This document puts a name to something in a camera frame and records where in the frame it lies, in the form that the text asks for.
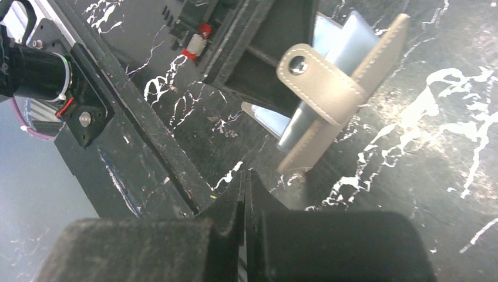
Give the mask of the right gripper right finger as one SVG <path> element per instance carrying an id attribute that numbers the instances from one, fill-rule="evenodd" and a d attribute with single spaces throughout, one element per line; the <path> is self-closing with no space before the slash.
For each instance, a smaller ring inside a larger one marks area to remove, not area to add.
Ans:
<path id="1" fill-rule="evenodd" d="M 250 281 L 435 281 L 410 220 L 392 211 L 290 210 L 245 173 Z"/>

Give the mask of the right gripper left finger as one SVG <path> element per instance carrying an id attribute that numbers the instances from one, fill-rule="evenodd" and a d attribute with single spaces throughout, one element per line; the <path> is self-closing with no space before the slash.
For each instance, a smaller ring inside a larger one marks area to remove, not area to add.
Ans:
<path id="1" fill-rule="evenodd" d="M 83 219 L 61 233 L 38 281 L 237 281 L 245 172 L 189 219 Z"/>

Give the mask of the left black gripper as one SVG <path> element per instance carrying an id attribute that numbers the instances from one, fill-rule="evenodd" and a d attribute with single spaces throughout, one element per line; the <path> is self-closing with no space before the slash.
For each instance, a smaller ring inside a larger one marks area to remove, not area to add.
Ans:
<path id="1" fill-rule="evenodd" d="M 312 44 L 317 12 L 317 1 L 166 1 L 163 18 L 203 83 L 291 116 L 300 101 L 277 66 L 290 47 Z"/>

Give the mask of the grey leather card holder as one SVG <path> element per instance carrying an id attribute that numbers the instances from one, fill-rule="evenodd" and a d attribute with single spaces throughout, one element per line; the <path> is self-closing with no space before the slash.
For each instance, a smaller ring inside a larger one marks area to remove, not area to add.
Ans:
<path id="1" fill-rule="evenodd" d="M 277 66 L 278 79 L 299 99 L 291 116 L 248 102 L 241 105 L 277 138 L 285 153 L 279 173 L 315 166 L 397 63 L 408 26 L 407 14 L 399 14 L 377 35 L 356 11 L 343 25 L 317 15 L 313 43 L 290 47 Z"/>

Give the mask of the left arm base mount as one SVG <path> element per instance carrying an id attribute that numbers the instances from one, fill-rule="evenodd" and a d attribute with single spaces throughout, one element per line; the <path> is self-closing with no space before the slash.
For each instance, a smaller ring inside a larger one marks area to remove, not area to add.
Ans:
<path id="1" fill-rule="evenodd" d="M 64 56 L 72 67 L 71 103 L 63 103 L 59 117 L 67 124 L 78 144 L 86 148 L 101 135 L 115 112 L 106 99 L 109 84 L 90 53 L 80 43 L 70 45 L 54 22 L 42 19 L 31 42 L 40 40 L 44 50 Z"/>

